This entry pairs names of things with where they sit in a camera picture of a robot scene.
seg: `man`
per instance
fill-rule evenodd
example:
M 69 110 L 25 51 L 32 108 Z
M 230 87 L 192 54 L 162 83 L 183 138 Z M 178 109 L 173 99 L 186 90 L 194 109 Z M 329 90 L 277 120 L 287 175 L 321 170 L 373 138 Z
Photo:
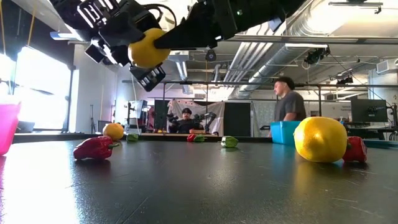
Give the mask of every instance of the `man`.
M 200 124 L 195 123 L 191 119 L 192 111 L 189 108 L 182 110 L 182 119 L 179 121 L 173 120 L 172 125 L 169 126 L 170 133 L 189 134 L 191 129 L 200 129 Z
M 281 97 L 275 106 L 275 121 L 302 121 L 305 113 L 304 99 L 297 92 L 289 77 L 280 77 L 275 81 L 274 93 Z

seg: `baseball cap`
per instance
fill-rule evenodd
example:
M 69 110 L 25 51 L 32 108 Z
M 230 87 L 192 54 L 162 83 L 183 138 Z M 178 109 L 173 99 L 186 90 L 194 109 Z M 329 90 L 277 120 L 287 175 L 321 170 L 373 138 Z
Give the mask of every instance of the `baseball cap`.
M 295 88 L 294 82 L 290 77 L 279 77 L 275 82 L 284 82 L 291 90 L 294 90 Z
M 192 114 L 192 111 L 189 108 L 184 108 L 181 113 Z

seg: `blue container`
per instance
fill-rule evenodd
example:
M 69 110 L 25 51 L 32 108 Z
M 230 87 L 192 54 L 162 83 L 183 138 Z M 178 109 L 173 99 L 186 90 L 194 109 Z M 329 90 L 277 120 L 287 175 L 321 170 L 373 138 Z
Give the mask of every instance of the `blue container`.
M 294 130 L 300 121 L 278 121 L 271 122 L 272 142 L 294 146 Z

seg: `orange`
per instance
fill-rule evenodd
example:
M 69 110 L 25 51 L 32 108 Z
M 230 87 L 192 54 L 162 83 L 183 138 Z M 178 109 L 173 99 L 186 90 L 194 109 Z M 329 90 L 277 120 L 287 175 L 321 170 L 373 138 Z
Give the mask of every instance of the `orange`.
M 347 147 L 347 132 L 335 119 L 310 117 L 294 131 L 297 152 L 312 162 L 336 162 Z
M 165 34 L 158 28 L 151 28 L 144 32 L 145 37 L 129 45 L 128 56 L 137 67 L 154 68 L 162 63 L 170 54 L 170 49 L 155 48 L 154 41 Z
M 113 141 L 118 141 L 123 138 L 124 130 L 120 124 L 112 123 L 107 124 L 102 130 L 104 136 L 109 136 Z

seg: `white backdrop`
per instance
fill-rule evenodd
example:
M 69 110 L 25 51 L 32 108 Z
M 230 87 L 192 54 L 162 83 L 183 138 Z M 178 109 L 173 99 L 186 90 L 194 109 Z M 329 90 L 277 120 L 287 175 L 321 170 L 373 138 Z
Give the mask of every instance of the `white backdrop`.
M 181 111 L 184 108 L 190 108 L 192 111 L 192 116 L 195 114 L 205 114 L 206 113 L 206 106 L 201 106 L 193 101 L 187 100 L 171 100 L 169 102 L 169 111 L 168 114 L 173 113 L 174 116 L 178 116 L 180 119 L 182 118 Z M 210 125 L 210 133 L 218 132 L 220 136 L 224 135 L 224 109 L 225 109 L 225 102 L 218 102 L 212 103 L 208 105 L 208 112 L 213 112 L 217 115 L 216 119 Z

